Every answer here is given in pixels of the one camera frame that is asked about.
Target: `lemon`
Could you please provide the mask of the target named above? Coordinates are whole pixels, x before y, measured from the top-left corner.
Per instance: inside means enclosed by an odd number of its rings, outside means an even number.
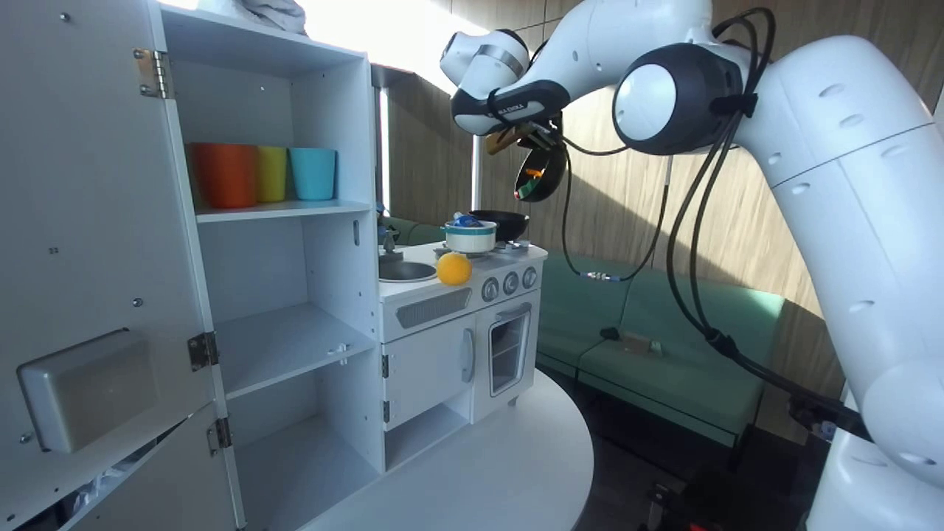
[[[472,281],[472,263],[465,252],[441,252],[437,260],[437,276],[444,285],[462,285]]]

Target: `pot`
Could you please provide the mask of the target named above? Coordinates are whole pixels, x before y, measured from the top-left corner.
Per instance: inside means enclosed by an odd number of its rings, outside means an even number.
[[[527,216],[521,216],[521,213],[472,210],[469,216],[478,217],[478,222],[491,222],[497,242],[518,239],[527,229]]]

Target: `door handle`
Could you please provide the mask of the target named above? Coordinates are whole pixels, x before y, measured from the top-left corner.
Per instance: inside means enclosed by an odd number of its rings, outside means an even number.
[[[462,381],[474,378],[474,331],[472,328],[462,331],[460,373]]]

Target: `yellow object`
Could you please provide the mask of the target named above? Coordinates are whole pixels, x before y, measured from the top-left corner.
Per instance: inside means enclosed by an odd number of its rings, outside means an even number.
[[[472,263],[465,252],[441,252],[437,260],[437,276],[444,285],[462,285],[472,281]]]
[[[258,143],[258,199],[285,199],[285,146]]]

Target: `red cup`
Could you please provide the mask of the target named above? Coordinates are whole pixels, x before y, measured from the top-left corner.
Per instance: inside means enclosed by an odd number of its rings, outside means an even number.
[[[258,204],[258,160],[249,143],[190,143],[190,171],[208,210]]]

